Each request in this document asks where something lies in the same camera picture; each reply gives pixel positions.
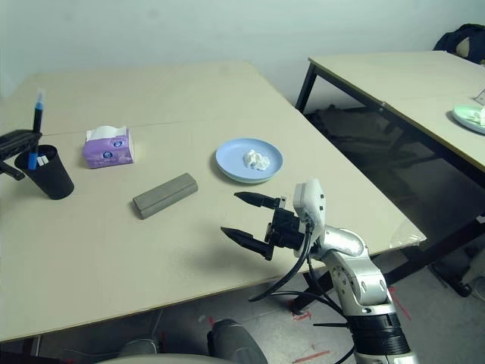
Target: beige table top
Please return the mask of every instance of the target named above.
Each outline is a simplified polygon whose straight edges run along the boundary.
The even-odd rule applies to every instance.
[[[485,88],[485,67],[446,52],[310,57],[310,61],[408,117],[435,140],[485,171],[485,135],[455,123],[455,105]]]
[[[2,131],[30,129],[45,91],[44,135],[100,125],[150,125],[268,112],[273,87],[244,62],[34,74],[5,100]],[[274,117],[284,111],[273,110]]]
[[[211,73],[209,68],[220,65],[205,67]],[[185,122],[131,127],[132,165],[90,170],[81,156],[84,132],[44,136],[42,143],[58,148],[75,183],[63,200],[47,199],[27,178],[15,182],[2,176],[0,340],[141,312],[284,274],[295,262],[291,250],[277,249],[267,262],[221,233],[220,226],[227,226],[264,237],[272,211],[233,196],[241,190],[286,195],[291,208],[295,185],[317,177],[327,195],[328,224],[358,232],[372,253],[420,240],[419,230],[252,66],[227,67],[238,70],[241,84],[252,79],[246,87],[264,95],[259,106],[235,110],[231,118],[197,111]],[[150,79],[146,82],[150,89]],[[219,93],[219,86],[205,80],[207,93]],[[183,87],[177,92],[173,98],[182,108]],[[237,105],[230,97],[226,102]],[[97,108],[108,114],[103,104]],[[150,117],[145,111],[139,119]],[[222,175],[214,151],[237,137],[276,145],[285,158],[280,173],[260,185]],[[197,193],[146,220],[136,217],[130,204],[134,196],[184,172],[197,180]]]

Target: purple tissue box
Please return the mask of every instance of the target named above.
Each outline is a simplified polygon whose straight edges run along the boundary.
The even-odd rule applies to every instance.
[[[86,132],[83,156],[90,168],[133,163],[133,142],[126,127],[98,127]]]

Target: black cup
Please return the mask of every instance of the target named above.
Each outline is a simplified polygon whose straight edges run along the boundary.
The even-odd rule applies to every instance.
[[[48,159],[45,165],[37,165],[37,168],[31,171],[27,167],[29,163],[27,151],[16,157],[15,167],[29,176],[51,199],[63,199],[69,196],[74,190],[74,184],[62,165],[58,150],[54,146],[39,146],[39,155],[42,154]]]

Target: black bag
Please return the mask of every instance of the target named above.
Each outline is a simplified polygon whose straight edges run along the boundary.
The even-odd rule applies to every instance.
[[[441,37],[434,46],[435,51],[447,51],[456,54],[456,47],[460,42],[469,38],[469,51],[462,55],[465,59],[474,63],[485,62],[485,27],[478,24],[465,24],[451,33]]]

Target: blue marker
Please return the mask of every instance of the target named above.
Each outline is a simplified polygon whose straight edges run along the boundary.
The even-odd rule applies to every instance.
[[[40,124],[42,123],[42,111],[44,110],[44,95],[39,92],[37,97],[36,108],[33,114],[33,128],[32,131],[40,133]],[[34,170],[37,167],[37,155],[39,153],[39,146],[36,144],[30,149],[29,152],[29,169]]]

